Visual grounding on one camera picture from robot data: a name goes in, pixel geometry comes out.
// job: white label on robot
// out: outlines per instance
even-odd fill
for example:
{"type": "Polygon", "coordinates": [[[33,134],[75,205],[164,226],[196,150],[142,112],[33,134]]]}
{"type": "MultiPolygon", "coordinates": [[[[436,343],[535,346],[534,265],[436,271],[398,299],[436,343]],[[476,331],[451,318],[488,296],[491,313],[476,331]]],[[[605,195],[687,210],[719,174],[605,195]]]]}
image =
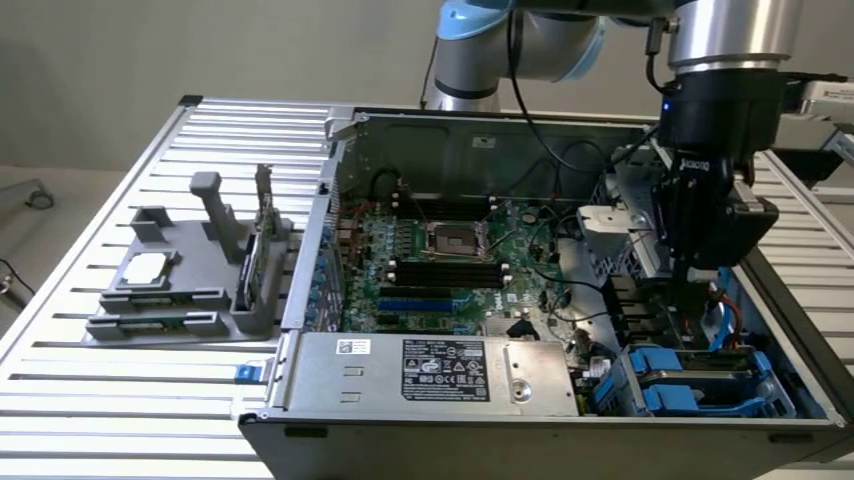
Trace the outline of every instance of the white label on robot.
{"type": "Polygon", "coordinates": [[[339,355],[370,355],[371,340],[342,338],[338,340],[335,353],[338,353],[339,355]]]}

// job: sticker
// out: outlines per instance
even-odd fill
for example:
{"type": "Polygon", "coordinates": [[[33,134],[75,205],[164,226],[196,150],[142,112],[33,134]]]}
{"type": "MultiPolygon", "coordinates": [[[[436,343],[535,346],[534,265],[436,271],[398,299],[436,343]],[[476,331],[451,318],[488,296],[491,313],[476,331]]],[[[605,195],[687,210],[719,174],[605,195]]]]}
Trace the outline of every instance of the sticker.
{"type": "Polygon", "coordinates": [[[488,402],[483,352],[478,341],[403,340],[403,398],[412,402],[488,402]]]}
{"type": "Polygon", "coordinates": [[[495,148],[495,137],[474,137],[471,139],[471,146],[474,148],[495,148]]]}
{"type": "Polygon", "coordinates": [[[342,338],[338,340],[335,353],[339,355],[370,355],[371,340],[342,338]]]}

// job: motherboard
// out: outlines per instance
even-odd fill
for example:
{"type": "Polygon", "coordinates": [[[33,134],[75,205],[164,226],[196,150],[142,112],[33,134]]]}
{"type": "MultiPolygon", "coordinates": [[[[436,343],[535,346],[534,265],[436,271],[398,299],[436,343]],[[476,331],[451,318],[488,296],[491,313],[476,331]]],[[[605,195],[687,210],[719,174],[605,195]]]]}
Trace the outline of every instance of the motherboard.
{"type": "Polygon", "coordinates": [[[565,341],[562,215],[536,203],[410,203],[350,206],[339,220],[340,330],[565,341]]]}

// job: blue tab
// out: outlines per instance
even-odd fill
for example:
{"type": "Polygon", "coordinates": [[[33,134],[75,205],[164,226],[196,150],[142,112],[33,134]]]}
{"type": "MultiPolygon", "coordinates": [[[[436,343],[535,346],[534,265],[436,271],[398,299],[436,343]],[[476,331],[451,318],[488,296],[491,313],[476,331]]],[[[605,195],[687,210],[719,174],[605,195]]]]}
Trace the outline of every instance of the blue tab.
{"type": "Polygon", "coordinates": [[[638,375],[655,370],[682,371],[677,352],[669,348],[639,348],[630,354],[630,358],[638,375]]]}
{"type": "Polygon", "coordinates": [[[643,390],[643,400],[653,413],[685,415],[699,412],[694,392],[687,385],[654,385],[643,390]]]}
{"type": "Polygon", "coordinates": [[[240,365],[235,372],[235,383],[238,385],[255,385],[262,379],[262,367],[240,365]]]}
{"type": "Polygon", "coordinates": [[[769,357],[765,356],[765,353],[754,352],[753,360],[757,362],[759,371],[767,374],[771,371],[771,362],[769,361],[769,357]]]}

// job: metal bracket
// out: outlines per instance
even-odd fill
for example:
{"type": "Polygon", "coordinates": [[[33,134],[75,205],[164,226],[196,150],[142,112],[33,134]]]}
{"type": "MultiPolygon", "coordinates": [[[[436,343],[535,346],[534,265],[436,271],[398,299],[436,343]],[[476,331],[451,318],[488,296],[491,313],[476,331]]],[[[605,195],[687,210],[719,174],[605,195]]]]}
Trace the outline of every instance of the metal bracket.
{"type": "Polygon", "coordinates": [[[355,136],[358,120],[354,107],[332,107],[323,122],[323,131],[328,142],[338,142],[355,136]]]}

